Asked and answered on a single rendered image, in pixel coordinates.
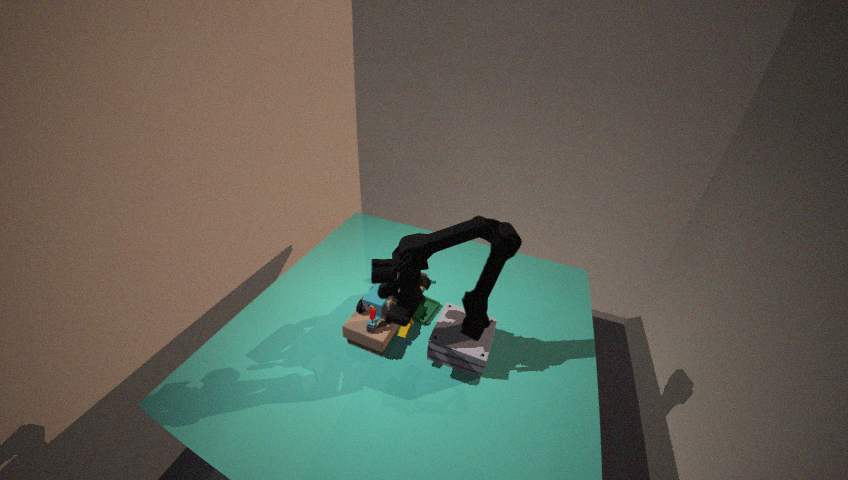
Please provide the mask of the brown wooden ramp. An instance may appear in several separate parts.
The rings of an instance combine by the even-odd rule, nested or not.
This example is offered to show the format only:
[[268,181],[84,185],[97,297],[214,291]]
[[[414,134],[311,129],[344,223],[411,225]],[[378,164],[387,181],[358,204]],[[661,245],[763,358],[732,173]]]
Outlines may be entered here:
[[[374,306],[370,305],[370,310],[372,308]],[[370,320],[370,310],[365,310],[362,314],[355,311],[342,326],[343,337],[347,338],[348,343],[381,356],[397,332],[399,325],[386,323],[386,317],[382,316],[382,310],[381,319],[375,326],[367,325]]]

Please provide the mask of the small wheeled trolley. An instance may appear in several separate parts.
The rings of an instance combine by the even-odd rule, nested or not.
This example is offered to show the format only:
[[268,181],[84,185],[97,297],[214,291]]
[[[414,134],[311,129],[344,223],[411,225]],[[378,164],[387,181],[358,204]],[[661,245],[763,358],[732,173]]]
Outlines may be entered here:
[[[392,324],[392,322],[387,321],[387,313],[388,313],[387,311],[389,310],[389,303],[386,303],[386,301],[388,300],[388,298],[390,296],[388,296],[388,298],[385,298],[385,299],[379,298],[379,296],[377,294],[377,290],[378,290],[379,285],[380,284],[374,284],[374,286],[370,289],[370,291],[366,295],[362,296],[362,299],[358,302],[358,304],[356,306],[356,312],[359,313],[359,314],[362,314],[365,310],[369,311],[370,305],[374,306],[374,308],[377,309],[376,319],[373,321],[374,323],[371,323],[371,319],[367,322],[367,325],[370,325],[370,326],[373,326],[373,327],[381,319],[381,310],[382,310],[382,316],[386,317],[385,322],[388,323],[388,324]],[[396,302],[396,304],[397,304],[398,302],[401,301],[401,299],[396,299],[396,298],[394,298],[394,296],[392,296],[392,301]]]

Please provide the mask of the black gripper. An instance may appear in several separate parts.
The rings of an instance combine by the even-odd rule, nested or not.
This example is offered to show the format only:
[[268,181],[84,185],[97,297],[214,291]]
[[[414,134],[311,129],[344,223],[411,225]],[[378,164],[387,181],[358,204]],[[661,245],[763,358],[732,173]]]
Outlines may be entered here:
[[425,276],[421,276],[420,283],[412,287],[404,286],[399,280],[397,288],[400,289],[399,299],[401,301],[389,308],[387,321],[406,327],[424,298],[420,286],[428,290],[430,285],[431,280]]

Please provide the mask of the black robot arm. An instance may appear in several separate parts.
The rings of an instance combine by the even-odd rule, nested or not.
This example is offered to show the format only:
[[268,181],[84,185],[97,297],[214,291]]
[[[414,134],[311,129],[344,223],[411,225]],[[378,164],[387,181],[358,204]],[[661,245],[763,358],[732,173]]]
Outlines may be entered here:
[[431,255],[479,237],[490,243],[490,254],[475,288],[466,292],[462,298],[466,316],[460,330],[460,333],[479,341],[485,328],[490,325],[487,315],[488,297],[506,261],[515,255],[522,243],[509,222],[475,216],[430,234],[404,236],[392,252],[392,259],[371,260],[371,282],[380,284],[377,290],[379,298],[394,296],[399,299],[399,280],[408,287],[419,284],[421,270],[429,269],[427,259]]

